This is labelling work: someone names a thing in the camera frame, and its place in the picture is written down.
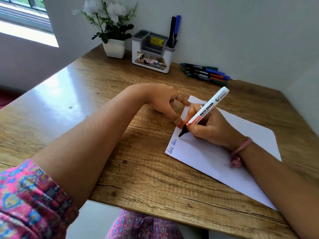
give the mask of yellow label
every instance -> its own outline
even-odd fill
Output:
[[[163,42],[164,40],[162,39],[151,37],[151,44],[155,44],[155,45],[163,47]]]

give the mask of person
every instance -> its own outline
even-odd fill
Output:
[[[190,106],[183,121],[174,100]],[[182,127],[199,109],[165,84],[127,87],[90,117],[54,140],[20,166],[0,174],[0,238],[63,238],[89,198],[111,152],[142,105],[164,113]],[[236,150],[247,138],[218,109],[201,124],[196,137]],[[303,239],[319,238],[319,190],[284,163],[251,143],[238,153],[256,182]],[[172,238],[182,235],[170,221],[123,211],[107,238]]]

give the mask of left arm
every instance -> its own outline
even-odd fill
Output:
[[[174,98],[190,105],[176,89],[165,84],[132,85],[54,140],[32,160],[80,208],[89,198],[111,152],[142,105],[149,104],[176,125],[182,125],[181,118],[171,107]]]

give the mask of white flower pot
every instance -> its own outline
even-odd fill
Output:
[[[103,43],[106,55],[113,58],[122,59],[124,57],[125,46],[123,40],[109,39],[107,44]]]

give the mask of person's right hand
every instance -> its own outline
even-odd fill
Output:
[[[200,110],[200,104],[191,104],[184,121],[186,124]],[[246,137],[233,128],[217,108],[213,108],[199,124],[192,123],[187,129],[196,137],[204,138],[213,144],[221,145],[231,151],[236,150]]]

